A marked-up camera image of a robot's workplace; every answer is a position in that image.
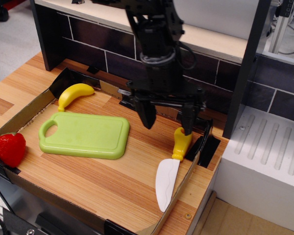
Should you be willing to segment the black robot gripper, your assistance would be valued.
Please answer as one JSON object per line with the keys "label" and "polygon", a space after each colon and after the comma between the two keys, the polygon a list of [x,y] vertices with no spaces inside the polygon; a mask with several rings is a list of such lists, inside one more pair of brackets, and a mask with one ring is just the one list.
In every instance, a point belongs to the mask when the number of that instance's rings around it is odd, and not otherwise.
{"label": "black robot gripper", "polygon": [[160,67],[146,67],[147,76],[127,82],[135,110],[145,128],[156,120],[155,106],[181,109],[181,124],[190,135],[199,111],[206,108],[204,90],[186,81],[177,62]]}

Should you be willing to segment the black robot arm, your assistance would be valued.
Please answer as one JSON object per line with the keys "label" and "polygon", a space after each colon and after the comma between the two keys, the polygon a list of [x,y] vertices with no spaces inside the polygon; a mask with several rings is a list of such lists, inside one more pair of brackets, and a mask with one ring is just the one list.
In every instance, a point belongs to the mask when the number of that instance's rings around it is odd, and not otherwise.
{"label": "black robot arm", "polygon": [[204,90],[183,77],[181,43],[185,33],[171,0],[97,0],[96,4],[123,9],[141,45],[140,60],[147,76],[128,81],[130,97],[144,127],[156,120],[156,106],[179,108],[185,134],[191,134],[197,115],[204,110]]}

